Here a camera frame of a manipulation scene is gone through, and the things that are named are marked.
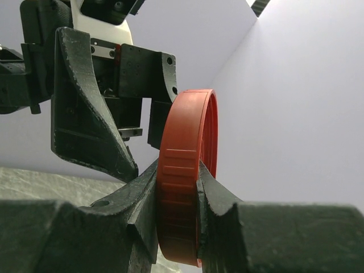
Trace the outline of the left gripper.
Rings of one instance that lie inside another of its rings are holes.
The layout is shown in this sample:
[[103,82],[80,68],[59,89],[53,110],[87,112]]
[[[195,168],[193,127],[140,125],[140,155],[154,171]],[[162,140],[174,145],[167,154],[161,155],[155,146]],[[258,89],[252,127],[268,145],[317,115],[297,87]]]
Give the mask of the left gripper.
[[[173,54],[130,45],[128,15],[143,1],[23,1],[24,41],[40,46],[40,75],[54,75],[51,150],[59,158],[124,182],[138,166],[119,134],[102,91],[116,90],[106,71],[118,48],[118,95],[150,98],[147,143],[160,149],[164,127],[177,96]],[[96,58],[96,77],[92,55]]]

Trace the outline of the red round lid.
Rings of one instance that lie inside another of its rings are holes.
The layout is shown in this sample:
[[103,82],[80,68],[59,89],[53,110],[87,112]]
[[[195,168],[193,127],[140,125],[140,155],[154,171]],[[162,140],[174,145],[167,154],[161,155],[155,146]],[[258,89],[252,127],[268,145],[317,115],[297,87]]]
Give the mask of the red round lid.
[[156,227],[164,257],[201,267],[197,257],[197,180],[200,163],[215,176],[218,106],[212,89],[175,98],[163,131],[156,172]]

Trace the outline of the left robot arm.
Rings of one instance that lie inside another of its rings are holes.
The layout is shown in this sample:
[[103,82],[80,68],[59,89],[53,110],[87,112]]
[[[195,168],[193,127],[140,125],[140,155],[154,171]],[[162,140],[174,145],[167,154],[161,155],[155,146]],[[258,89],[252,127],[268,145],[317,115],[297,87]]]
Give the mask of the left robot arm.
[[23,1],[21,52],[1,47],[1,113],[51,102],[51,149],[61,159],[125,182],[138,166],[126,145],[142,135],[159,148],[177,96],[174,55],[133,44],[127,16],[142,1]]

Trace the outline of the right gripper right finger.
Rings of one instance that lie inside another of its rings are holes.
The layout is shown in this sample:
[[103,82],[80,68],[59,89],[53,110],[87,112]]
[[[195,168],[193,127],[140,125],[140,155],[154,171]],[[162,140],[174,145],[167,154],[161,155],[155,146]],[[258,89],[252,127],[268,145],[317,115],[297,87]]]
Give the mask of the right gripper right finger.
[[354,206],[242,201],[200,164],[203,272],[362,272],[363,214]]

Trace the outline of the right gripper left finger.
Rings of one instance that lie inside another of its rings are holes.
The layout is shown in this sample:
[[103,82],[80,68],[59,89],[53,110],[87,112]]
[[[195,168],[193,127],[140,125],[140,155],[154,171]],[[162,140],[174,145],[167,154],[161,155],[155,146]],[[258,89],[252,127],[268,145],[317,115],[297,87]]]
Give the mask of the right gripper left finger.
[[157,162],[90,206],[1,201],[2,272],[150,272]]

